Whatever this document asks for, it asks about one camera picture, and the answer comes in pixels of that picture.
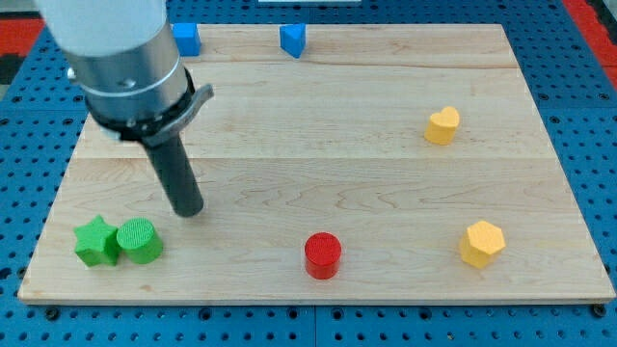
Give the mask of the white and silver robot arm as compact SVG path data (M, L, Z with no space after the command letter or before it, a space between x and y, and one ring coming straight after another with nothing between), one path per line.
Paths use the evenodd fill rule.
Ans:
M125 141L158 147L213 96L181 62L164 0L37 0L94 120Z

